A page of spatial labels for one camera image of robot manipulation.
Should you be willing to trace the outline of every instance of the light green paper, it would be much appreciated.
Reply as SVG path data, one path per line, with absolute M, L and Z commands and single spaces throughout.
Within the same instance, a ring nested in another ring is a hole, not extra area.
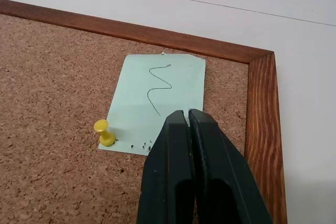
M 118 141 L 99 149 L 148 155 L 168 115 L 203 110 L 205 60 L 192 55 L 128 55 L 125 58 L 107 121 Z

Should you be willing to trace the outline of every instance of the wooden frame corner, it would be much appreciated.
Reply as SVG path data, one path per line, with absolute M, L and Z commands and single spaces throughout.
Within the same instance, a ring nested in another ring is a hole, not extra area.
M 274 223 L 287 223 L 274 52 L 9 0 L 0 14 L 248 64 L 245 157 Z

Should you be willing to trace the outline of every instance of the cork board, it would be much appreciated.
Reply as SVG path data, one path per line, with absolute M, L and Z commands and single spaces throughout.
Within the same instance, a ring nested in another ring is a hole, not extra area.
M 0 15 L 0 219 L 135 223 L 144 156 L 99 151 L 128 54 L 184 54 Z M 204 111 L 244 152 L 248 65 L 206 60 Z

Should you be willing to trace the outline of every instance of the yellow push pin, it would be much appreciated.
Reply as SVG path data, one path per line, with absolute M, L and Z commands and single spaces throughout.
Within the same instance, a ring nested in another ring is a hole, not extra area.
M 116 136 L 112 132 L 108 132 L 106 129 L 109 123 L 106 120 L 99 120 L 93 126 L 94 131 L 100 134 L 99 142 L 104 146 L 110 146 L 114 144 Z

